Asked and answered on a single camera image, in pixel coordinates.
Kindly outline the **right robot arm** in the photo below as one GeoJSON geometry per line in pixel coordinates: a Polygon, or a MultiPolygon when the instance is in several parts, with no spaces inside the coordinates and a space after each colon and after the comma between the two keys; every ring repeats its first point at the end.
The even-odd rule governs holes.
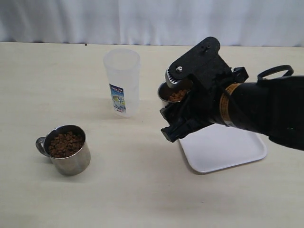
{"type": "Polygon", "coordinates": [[[160,110],[174,142],[212,124],[266,135],[293,149],[304,148],[304,78],[290,65],[270,68],[247,82],[244,67],[229,67],[219,55],[220,42],[207,37],[176,59],[165,73],[175,88],[189,82],[185,96],[160,110]]]}

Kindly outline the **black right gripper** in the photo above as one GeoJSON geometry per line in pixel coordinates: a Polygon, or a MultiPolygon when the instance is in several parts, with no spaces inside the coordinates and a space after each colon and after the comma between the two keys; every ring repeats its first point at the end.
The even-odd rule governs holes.
{"type": "Polygon", "coordinates": [[[207,37],[173,61],[165,72],[169,88],[190,83],[181,101],[160,110],[168,126],[161,129],[164,137],[175,142],[215,123],[218,98],[226,86],[243,83],[249,75],[244,67],[232,69],[219,55],[220,42],[207,37]]]}

